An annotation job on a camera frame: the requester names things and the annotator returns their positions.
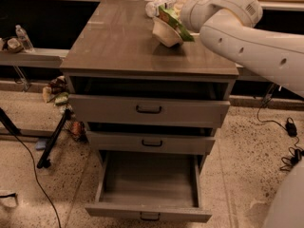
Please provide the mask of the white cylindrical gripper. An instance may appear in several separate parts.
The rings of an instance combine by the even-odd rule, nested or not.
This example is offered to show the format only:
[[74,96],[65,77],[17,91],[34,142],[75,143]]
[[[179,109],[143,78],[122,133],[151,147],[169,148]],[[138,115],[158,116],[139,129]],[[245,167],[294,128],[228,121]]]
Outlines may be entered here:
[[180,12],[181,23],[193,32],[199,32],[202,25],[211,17],[211,0],[186,0]]

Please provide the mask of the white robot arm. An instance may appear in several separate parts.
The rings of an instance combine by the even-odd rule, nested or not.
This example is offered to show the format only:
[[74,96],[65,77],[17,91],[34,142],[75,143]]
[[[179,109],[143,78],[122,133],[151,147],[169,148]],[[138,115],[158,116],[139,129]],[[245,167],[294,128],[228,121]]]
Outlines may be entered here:
[[[186,0],[180,19],[216,54],[304,97],[304,36],[256,29],[257,0]],[[304,160],[278,188],[262,228],[304,228]]]

